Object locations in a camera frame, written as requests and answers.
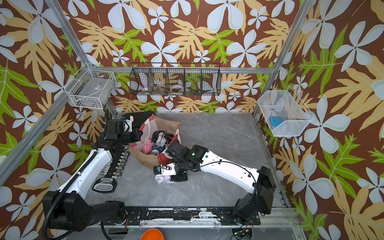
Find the dark green alarm clock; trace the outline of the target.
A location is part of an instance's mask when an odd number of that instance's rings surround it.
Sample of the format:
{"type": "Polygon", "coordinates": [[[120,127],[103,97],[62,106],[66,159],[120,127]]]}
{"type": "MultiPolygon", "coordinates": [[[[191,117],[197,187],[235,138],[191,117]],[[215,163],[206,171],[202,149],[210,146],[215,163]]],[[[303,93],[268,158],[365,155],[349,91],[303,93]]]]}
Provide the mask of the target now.
{"type": "Polygon", "coordinates": [[[160,146],[160,145],[154,145],[154,146],[152,146],[152,148],[151,148],[150,155],[159,155],[159,154],[162,153],[164,150],[165,150],[164,147],[162,147],[162,146],[160,146]]]}

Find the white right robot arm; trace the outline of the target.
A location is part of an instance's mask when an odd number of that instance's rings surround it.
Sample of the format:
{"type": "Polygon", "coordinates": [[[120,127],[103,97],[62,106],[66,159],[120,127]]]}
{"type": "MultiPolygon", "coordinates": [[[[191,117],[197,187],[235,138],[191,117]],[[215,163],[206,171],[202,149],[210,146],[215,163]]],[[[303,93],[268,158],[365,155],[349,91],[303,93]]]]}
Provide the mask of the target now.
{"type": "Polygon", "coordinates": [[[205,172],[219,176],[243,188],[247,194],[237,200],[229,213],[221,215],[227,224],[259,224],[259,216],[272,212],[276,182],[272,171],[262,166],[260,169],[248,168],[225,158],[209,149],[194,145],[191,149],[172,142],[165,150],[171,161],[161,162],[153,168],[155,181],[175,183],[188,180],[188,172],[205,172]]]}

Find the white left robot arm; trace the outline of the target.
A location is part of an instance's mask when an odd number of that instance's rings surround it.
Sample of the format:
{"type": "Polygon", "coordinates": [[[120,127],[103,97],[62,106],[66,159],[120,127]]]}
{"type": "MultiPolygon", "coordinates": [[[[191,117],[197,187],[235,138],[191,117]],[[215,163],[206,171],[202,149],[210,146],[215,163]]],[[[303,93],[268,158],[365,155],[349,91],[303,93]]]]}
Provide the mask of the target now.
{"type": "Polygon", "coordinates": [[[43,197],[44,240],[50,239],[48,231],[51,229],[64,230],[65,233],[57,237],[62,240],[92,224],[126,220],[123,202],[107,201],[89,205],[85,198],[102,169],[108,163],[117,163],[128,145],[140,140],[143,134],[140,126],[146,119],[145,113],[124,114],[117,119],[105,117],[105,130],[99,140],[91,145],[88,158],[63,185],[43,197]]]}

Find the pink twin bell alarm clock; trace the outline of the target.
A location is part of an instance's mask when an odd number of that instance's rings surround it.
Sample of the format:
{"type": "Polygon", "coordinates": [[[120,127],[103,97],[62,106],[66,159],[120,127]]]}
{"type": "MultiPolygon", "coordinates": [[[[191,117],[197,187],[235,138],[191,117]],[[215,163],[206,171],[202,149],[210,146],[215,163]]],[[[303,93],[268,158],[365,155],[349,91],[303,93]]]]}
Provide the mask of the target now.
{"type": "Polygon", "coordinates": [[[145,145],[143,146],[143,153],[145,155],[149,155],[152,152],[154,145],[155,145],[154,142],[152,140],[148,139],[146,141],[145,145]]]}

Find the black twin bell alarm clock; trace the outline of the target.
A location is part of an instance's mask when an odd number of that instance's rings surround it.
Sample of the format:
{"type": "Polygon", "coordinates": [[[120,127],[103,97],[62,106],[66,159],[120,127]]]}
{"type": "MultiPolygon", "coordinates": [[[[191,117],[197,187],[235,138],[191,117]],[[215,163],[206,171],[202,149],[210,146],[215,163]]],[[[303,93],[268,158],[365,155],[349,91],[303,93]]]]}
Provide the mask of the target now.
{"type": "Polygon", "coordinates": [[[152,136],[152,142],[155,144],[164,145],[167,143],[167,134],[165,131],[155,131],[152,136]]]}

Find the lilac round alarm clock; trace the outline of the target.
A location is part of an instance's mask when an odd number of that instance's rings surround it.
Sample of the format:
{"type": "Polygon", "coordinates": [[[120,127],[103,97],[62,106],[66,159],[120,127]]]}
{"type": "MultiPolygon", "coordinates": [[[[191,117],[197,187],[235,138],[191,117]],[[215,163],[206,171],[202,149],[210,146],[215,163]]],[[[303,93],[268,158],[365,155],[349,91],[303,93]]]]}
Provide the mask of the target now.
{"type": "Polygon", "coordinates": [[[170,178],[167,178],[167,179],[164,179],[164,183],[171,184],[172,182],[171,182],[170,178]]]}

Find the burlap red Christmas canvas bag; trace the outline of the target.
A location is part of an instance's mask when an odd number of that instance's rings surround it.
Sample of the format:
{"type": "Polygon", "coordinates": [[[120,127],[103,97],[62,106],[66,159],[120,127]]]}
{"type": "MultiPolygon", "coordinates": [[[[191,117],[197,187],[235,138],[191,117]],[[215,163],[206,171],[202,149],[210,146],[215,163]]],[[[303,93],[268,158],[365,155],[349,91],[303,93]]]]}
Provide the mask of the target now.
{"type": "Polygon", "coordinates": [[[148,155],[144,153],[144,148],[148,140],[150,140],[155,131],[166,131],[168,134],[175,135],[176,140],[181,142],[180,123],[161,119],[152,115],[139,128],[143,132],[141,139],[129,146],[131,156],[133,156],[141,165],[149,169],[155,166],[167,165],[172,162],[172,158],[165,152],[159,154],[148,155]]]}

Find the white round alarm clock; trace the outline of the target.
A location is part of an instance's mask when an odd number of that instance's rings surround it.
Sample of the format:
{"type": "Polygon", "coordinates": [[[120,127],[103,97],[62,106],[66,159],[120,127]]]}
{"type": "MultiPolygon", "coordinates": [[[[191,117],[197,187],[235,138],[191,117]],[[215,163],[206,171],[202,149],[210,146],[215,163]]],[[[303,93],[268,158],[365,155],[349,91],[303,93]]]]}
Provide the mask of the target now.
{"type": "Polygon", "coordinates": [[[155,176],[155,181],[158,183],[158,184],[161,184],[164,182],[164,176],[163,175],[156,175],[155,176]]]}

